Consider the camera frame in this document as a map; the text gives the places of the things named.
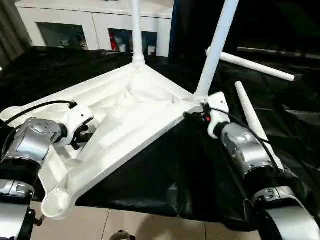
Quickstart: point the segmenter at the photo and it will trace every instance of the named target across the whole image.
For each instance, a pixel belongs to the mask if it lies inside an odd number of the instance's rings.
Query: black plastic sheet
[[[0,111],[23,106],[122,67],[130,54],[33,47],[0,72]],[[202,69],[151,57],[146,63],[193,93]],[[242,81],[287,179],[310,212],[320,203],[320,73],[270,63],[296,74],[288,82],[221,62],[210,93],[223,91],[230,113],[245,121],[234,83]],[[5,138],[1,133],[1,143]],[[40,182],[35,200],[44,191]],[[185,219],[220,222],[238,231],[256,229],[252,205],[220,141],[204,125],[184,120],[85,193],[80,206],[112,208]]]

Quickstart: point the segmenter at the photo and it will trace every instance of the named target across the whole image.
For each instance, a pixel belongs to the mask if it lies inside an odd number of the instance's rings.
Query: shelf
[[[116,15],[131,15],[131,0],[21,0],[17,8],[56,9]],[[174,0],[140,0],[141,17],[171,19]]]

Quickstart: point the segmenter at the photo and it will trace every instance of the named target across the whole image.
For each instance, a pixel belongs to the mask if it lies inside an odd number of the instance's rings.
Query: tile floor
[[[31,207],[39,217],[40,203]],[[257,232],[230,231],[219,223],[91,207],[76,207],[62,221],[46,219],[33,228],[31,240],[109,240],[119,230],[137,240],[260,240]]]

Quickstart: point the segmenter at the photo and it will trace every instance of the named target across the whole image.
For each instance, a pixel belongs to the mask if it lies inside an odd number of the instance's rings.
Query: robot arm
[[[36,214],[29,205],[49,149],[79,148],[77,141],[91,136],[82,132],[92,119],[87,107],[77,105],[60,123],[28,118],[20,127],[0,161],[0,239],[30,239]]]
[[[229,112],[222,92],[208,98],[204,109]],[[243,178],[259,219],[262,239],[320,240],[315,219],[276,171],[266,150],[246,128],[231,123],[228,115],[210,110],[208,134],[220,139],[231,157],[231,165]]]

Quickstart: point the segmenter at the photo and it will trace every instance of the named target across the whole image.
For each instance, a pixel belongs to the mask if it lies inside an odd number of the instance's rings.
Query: white cabinet
[[[142,47],[145,55],[169,54],[171,19],[141,17]],[[96,35],[102,49],[113,50],[112,41],[121,52],[132,51],[132,17],[115,14],[93,14]]]
[[[132,51],[131,0],[21,0],[15,5],[35,46]],[[169,55],[173,5],[174,0],[140,0],[145,55]]]
[[[17,8],[35,46],[99,49],[91,12]]]

